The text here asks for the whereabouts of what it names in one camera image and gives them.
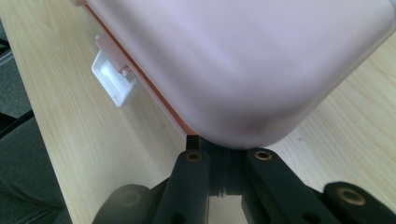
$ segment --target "gray carpet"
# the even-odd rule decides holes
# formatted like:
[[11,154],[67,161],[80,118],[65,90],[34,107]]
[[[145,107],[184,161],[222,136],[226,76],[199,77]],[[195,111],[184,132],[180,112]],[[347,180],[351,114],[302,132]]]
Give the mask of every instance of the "gray carpet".
[[[0,22],[0,38],[7,39]],[[0,113],[18,118],[31,110],[15,60],[0,66]]]

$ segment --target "pink plastic case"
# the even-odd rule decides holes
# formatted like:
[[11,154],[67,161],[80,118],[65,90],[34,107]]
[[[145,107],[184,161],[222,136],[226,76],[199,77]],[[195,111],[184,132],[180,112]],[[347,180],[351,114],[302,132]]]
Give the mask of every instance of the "pink plastic case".
[[180,130],[237,148],[290,133],[396,23],[393,0],[72,2]]

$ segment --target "light wood surface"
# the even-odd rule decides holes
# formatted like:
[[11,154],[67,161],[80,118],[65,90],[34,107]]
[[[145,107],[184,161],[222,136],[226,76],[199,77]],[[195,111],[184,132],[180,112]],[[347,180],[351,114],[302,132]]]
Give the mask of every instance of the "light wood surface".
[[[91,223],[118,187],[170,175],[184,139],[143,89],[114,106],[91,72],[99,29],[82,8],[3,0],[0,15],[74,223]],[[269,148],[314,189],[343,180],[396,211],[395,111],[396,36]],[[209,219],[246,223],[238,197],[211,199]]]

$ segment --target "black mount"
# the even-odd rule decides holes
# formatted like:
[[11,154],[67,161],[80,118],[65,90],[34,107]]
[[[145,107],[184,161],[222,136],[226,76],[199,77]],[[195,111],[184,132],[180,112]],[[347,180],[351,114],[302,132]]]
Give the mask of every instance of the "black mount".
[[8,49],[10,49],[9,43],[8,41],[4,40],[4,39],[0,39],[0,55],[4,52],[6,52]]
[[242,195],[249,224],[395,224],[365,190],[344,182],[307,187],[275,152],[236,150],[188,136],[171,176],[154,189],[127,185],[111,194],[94,224],[204,224],[208,197]]

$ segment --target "plastic container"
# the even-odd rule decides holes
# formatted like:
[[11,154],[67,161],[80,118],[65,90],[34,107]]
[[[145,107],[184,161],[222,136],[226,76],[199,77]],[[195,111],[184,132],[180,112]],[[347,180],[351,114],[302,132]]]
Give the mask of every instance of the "plastic container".
[[290,133],[396,23],[394,0],[85,2],[176,122],[237,148]]

